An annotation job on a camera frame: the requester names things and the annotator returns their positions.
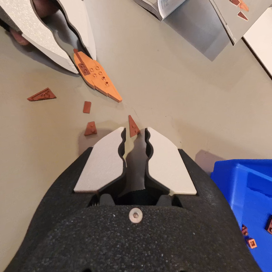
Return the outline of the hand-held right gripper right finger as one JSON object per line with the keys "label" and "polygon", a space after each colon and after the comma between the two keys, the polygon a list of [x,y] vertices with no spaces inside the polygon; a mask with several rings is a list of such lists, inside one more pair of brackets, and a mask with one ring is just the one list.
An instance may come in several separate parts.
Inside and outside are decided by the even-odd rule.
{"label": "hand-held right gripper right finger", "polygon": [[151,195],[196,195],[177,146],[151,127],[145,128],[145,142],[145,189]]}

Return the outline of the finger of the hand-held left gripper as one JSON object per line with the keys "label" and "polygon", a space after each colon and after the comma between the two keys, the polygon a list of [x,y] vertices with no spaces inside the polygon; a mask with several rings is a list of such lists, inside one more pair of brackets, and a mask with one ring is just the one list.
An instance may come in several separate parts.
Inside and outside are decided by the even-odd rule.
{"label": "finger of the hand-held left gripper", "polygon": [[38,17],[32,1],[1,0],[0,5],[8,19],[11,19],[27,41],[59,66],[74,74],[79,73],[70,56],[56,41],[52,31]]}
{"label": "finger of the hand-held left gripper", "polygon": [[93,60],[97,60],[96,46],[86,5],[82,0],[57,0],[67,25],[77,36],[81,47]]}

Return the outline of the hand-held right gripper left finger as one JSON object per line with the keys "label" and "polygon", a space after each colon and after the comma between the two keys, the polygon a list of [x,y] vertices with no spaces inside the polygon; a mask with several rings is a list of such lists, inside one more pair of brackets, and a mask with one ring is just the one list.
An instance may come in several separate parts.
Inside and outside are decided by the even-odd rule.
{"label": "hand-held right gripper left finger", "polygon": [[125,141],[126,128],[119,127],[93,146],[74,187],[75,193],[119,193],[123,190]]}

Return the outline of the orange brick ship hull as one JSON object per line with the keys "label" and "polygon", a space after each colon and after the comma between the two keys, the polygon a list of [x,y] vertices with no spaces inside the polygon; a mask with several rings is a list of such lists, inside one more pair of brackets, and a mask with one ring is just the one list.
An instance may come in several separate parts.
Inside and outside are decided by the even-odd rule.
{"label": "orange brick ship hull", "polygon": [[90,71],[90,75],[87,76],[82,75],[80,72],[86,84],[89,85],[91,88],[98,90],[105,96],[110,97],[114,101],[121,103],[122,97],[118,93],[117,89],[115,88],[114,84],[108,77],[101,64],[87,56],[85,53],[78,51],[77,49],[73,49],[73,51],[74,61],[79,72],[79,63],[84,63]]}

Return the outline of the dark red long wedge plate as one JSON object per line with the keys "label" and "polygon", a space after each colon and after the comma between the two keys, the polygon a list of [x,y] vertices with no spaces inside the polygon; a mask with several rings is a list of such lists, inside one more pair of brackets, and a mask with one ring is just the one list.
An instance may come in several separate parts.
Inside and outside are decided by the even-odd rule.
{"label": "dark red long wedge plate", "polygon": [[129,121],[129,133],[130,137],[134,137],[135,135],[141,133],[140,129],[136,125],[135,121],[131,117],[131,115],[128,116],[128,121]]}

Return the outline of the dark red triangular wedge plate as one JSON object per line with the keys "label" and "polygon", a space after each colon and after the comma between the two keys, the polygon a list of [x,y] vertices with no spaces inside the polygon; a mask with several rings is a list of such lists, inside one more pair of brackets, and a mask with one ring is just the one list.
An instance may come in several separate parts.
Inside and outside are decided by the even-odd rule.
{"label": "dark red triangular wedge plate", "polygon": [[56,99],[56,96],[53,94],[50,88],[46,88],[31,97],[27,98],[28,101],[41,101],[41,100],[49,100]]}

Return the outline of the blue plastic bin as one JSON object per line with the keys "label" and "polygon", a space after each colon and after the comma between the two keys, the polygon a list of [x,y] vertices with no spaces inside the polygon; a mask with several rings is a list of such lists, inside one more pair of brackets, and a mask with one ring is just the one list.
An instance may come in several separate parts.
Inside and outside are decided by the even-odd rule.
{"label": "blue plastic bin", "polygon": [[[247,247],[262,271],[272,271],[272,235],[265,230],[272,215],[272,160],[216,161],[211,178],[228,201]],[[250,249],[253,238],[257,248]]]}

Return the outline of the person's left hand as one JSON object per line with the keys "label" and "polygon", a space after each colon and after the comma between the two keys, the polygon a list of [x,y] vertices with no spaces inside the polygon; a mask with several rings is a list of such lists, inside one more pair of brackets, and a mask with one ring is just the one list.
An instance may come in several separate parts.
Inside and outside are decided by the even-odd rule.
{"label": "person's left hand", "polygon": [[26,46],[26,45],[29,44],[29,41],[26,40],[26,39],[21,35],[20,32],[14,30],[14,29],[12,29],[12,28],[10,28],[9,31],[10,31],[11,35],[13,36],[13,38],[14,38],[20,45]]}

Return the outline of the small dark red wedge plate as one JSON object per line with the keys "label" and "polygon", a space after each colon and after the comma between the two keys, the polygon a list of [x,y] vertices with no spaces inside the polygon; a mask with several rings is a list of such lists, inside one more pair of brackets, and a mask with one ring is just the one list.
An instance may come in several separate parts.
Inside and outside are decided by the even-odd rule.
{"label": "small dark red wedge plate", "polygon": [[84,136],[89,136],[97,134],[97,129],[94,121],[88,122],[86,126],[86,130],[84,132]]}

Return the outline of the grey instruction booklet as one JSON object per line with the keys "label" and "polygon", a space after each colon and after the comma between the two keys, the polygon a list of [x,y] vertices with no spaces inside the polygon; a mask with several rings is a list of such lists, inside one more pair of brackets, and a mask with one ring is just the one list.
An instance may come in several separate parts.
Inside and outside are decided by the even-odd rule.
{"label": "grey instruction booklet", "polygon": [[244,36],[271,0],[134,0],[213,61]]}

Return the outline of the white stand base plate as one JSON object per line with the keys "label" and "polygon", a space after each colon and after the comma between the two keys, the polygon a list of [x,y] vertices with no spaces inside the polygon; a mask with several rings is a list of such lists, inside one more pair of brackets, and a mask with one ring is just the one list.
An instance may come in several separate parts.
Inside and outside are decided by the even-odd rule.
{"label": "white stand base plate", "polygon": [[257,19],[244,34],[243,41],[260,65],[272,78],[272,7]]}

